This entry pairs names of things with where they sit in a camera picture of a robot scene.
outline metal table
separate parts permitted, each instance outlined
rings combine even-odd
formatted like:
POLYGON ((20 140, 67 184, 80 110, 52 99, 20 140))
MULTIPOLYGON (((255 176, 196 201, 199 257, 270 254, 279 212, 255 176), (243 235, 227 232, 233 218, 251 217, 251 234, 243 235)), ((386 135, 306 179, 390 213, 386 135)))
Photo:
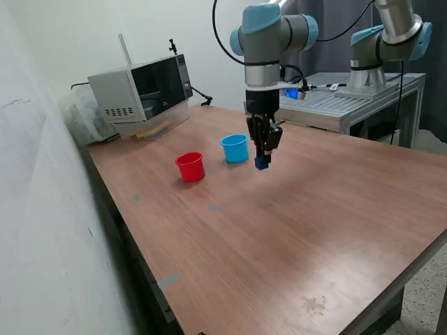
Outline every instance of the metal table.
MULTIPOLYGON (((278 119, 336 133, 349 135, 351 127, 362 120, 396 103, 399 99, 400 74, 387 73, 389 83, 397 83, 395 89, 375 100, 336 97, 334 91, 319 89, 310 91, 304 100, 282 96, 278 119)), ((345 83, 349 73, 316 73, 307 78, 314 85, 345 83)), ((418 140, 420 110, 422 107, 425 74, 409 73, 404 76, 402 105, 400 110, 399 146, 411 148, 418 140)))

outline black cable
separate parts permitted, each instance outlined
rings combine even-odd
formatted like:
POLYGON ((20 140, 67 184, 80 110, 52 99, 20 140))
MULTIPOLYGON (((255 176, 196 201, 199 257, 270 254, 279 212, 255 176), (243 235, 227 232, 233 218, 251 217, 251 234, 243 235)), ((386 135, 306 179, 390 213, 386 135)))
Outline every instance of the black cable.
POLYGON ((301 71, 300 68, 298 68, 296 65, 282 64, 281 65, 281 72, 284 72, 283 73, 284 76, 285 76, 286 68, 292 68, 293 70, 295 70, 295 71, 297 71, 299 73, 299 76, 295 76, 294 78, 292 78, 292 80, 291 80, 292 84, 297 84, 297 83, 299 83, 302 80, 302 89, 304 91, 309 91, 310 90, 310 87, 307 85, 307 80, 306 80, 305 74, 301 71))
POLYGON ((396 128, 397 128, 397 120, 399 119, 399 111, 400 111, 400 103, 402 101, 402 90, 404 87, 404 61, 400 62, 400 90, 399 90, 399 100, 397 101, 397 107, 396 107, 396 118, 394 120, 393 125, 393 134, 391 135, 391 141, 390 144, 393 144, 394 140, 394 134, 396 134, 396 128))
POLYGON ((342 33, 339 33, 338 35, 332 37, 332 38, 328 38, 325 40, 316 40, 317 42, 329 42, 330 40, 335 40, 337 38, 339 38, 340 36, 343 36, 344 34, 346 34, 348 31, 350 31, 356 24, 357 22, 360 21, 360 19, 362 18, 362 16, 366 13, 367 9, 374 3, 374 0, 371 0, 367 6, 365 7, 365 9, 363 10, 363 12, 360 14, 360 16, 357 18, 356 21, 354 21, 353 24, 351 24, 345 31, 343 31, 342 33))
POLYGON ((79 84, 73 84, 73 85, 71 85, 70 90, 72 90, 73 87, 81 86, 81 85, 90 85, 90 83, 89 82, 80 82, 79 84))
POLYGON ((298 67, 295 66, 295 65, 284 64, 284 65, 281 65, 281 67, 284 68, 284 69, 286 69, 286 68, 292 68, 293 70, 295 70, 296 72, 298 72, 302 78, 305 77, 305 75, 304 75, 304 73, 301 71, 301 69, 298 68, 298 67))
POLYGON ((216 37, 216 40, 217 40, 218 44, 220 45, 221 49, 223 50, 223 52, 226 53, 226 55, 228 57, 230 57, 236 63, 239 63, 241 65, 245 65, 245 66, 264 66, 264 65, 272 65, 272 64, 278 64, 279 63, 279 60, 277 60, 277 61, 262 61, 262 62, 259 62, 259 63, 246 63, 244 61, 240 61, 239 59, 234 57, 230 52, 228 52, 228 50, 222 44, 221 39, 219 38, 219 35, 217 33, 217 28, 216 28, 216 5, 217 5, 217 0, 214 0, 214 3, 212 4, 212 28, 214 30, 214 36, 216 37))
POLYGON ((206 94, 200 92, 198 89, 196 89, 195 87, 191 86, 191 89, 193 91, 195 91, 196 93, 200 94, 203 98, 207 99, 204 103, 202 103, 202 106, 209 106, 211 104, 212 101, 212 96, 207 96, 206 94))

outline blue cap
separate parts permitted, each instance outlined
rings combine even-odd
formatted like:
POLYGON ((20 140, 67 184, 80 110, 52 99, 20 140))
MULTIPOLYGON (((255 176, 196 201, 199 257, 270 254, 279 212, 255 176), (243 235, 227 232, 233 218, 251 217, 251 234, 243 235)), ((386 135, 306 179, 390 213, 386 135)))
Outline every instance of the blue cap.
POLYGON ((248 6, 242 16, 242 32, 252 34, 264 30, 281 19, 281 8, 277 3, 260 3, 248 6))
POLYGON ((351 36, 351 47, 356 44, 357 42, 361 41, 362 39, 374 35, 377 31, 380 31, 383 29, 383 24, 380 24, 379 26, 371 27, 368 29, 363 29, 360 31, 357 31, 356 33, 353 33, 351 36))
POLYGON ((318 23, 310 15, 303 15, 307 21, 307 26, 309 28, 309 35, 307 36, 307 43, 303 50, 310 49, 314 46, 316 39, 318 38, 318 23))
POLYGON ((244 50, 242 50, 242 47, 241 47, 240 41, 239 41, 239 28, 237 28, 231 32, 230 46, 231 46, 231 50, 237 56, 244 56, 244 50))
POLYGON ((430 39, 432 37, 432 24, 430 22, 424 23, 422 30, 419 33, 418 40, 414 45, 413 51, 411 52, 410 61, 415 61, 421 58, 427 51, 428 45, 430 44, 430 39))

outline table leg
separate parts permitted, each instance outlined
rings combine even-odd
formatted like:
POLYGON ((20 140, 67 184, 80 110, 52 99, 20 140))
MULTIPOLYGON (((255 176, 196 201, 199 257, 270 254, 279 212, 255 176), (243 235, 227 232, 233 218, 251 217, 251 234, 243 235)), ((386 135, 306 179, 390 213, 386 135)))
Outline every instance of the table leg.
POLYGON ((438 325, 435 335, 447 335, 447 288, 442 300, 441 312, 439 313, 438 325))
POLYGON ((423 91, 417 90, 402 99, 399 146, 415 147, 418 141, 420 110, 422 108, 423 91))

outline small blue object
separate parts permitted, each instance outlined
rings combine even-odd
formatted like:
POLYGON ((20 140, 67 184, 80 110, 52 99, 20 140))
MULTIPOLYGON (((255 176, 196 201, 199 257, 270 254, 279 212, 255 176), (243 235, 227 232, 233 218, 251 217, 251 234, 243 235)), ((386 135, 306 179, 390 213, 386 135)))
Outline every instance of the small blue object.
POLYGON ((231 32, 230 46, 231 46, 231 50, 237 56, 244 56, 244 50, 242 50, 242 47, 241 47, 240 41, 239 41, 239 28, 237 28, 231 32))
POLYGON ((307 35, 307 43, 304 50, 310 49, 314 46, 316 39, 318 38, 318 23, 310 15, 303 15, 307 21, 307 28, 309 28, 309 33, 307 35))
POLYGON ((430 22, 424 23, 422 31, 419 33, 418 40, 414 45, 413 51, 411 52, 410 61, 415 61, 421 58, 427 51, 428 45, 430 44, 430 39, 432 37, 432 24, 430 22))
POLYGON ((287 98, 298 99, 298 90, 297 89, 284 89, 284 94, 287 98))
POLYGON ((248 6, 242 16, 242 32, 252 34, 264 30, 281 19, 281 8, 277 3, 260 3, 248 6))
POLYGON ((374 26, 368 29, 363 29, 360 31, 357 31, 356 33, 353 33, 351 36, 351 47, 356 44, 357 42, 361 41, 362 39, 374 35, 376 32, 383 29, 383 24, 380 24, 379 26, 374 26))
POLYGON ((221 141, 228 163, 241 163, 249 157, 247 135, 234 134, 224 137, 221 141))
POLYGON ((258 170, 268 169, 268 164, 264 163, 262 156, 257 156, 254 159, 254 166, 258 170))

